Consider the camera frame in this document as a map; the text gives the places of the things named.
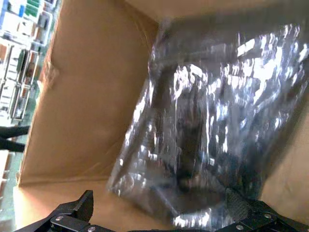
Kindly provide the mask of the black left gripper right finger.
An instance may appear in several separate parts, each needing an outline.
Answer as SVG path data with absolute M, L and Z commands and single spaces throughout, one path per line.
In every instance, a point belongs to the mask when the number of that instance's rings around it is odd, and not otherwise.
M 307 232 L 309 226 L 278 214 L 265 202 L 226 190 L 226 206 L 234 223 L 225 232 Z

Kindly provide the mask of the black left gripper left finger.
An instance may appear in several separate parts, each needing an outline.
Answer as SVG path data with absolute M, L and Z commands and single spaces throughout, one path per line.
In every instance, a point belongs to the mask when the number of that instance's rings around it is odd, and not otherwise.
M 82 196 L 68 203 L 60 204 L 47 217 L 27 225 L 19 232 L 105 232 L 106 228 L 93 225 L 90 219 L 94 212 L 92 190 L 86 190 Z

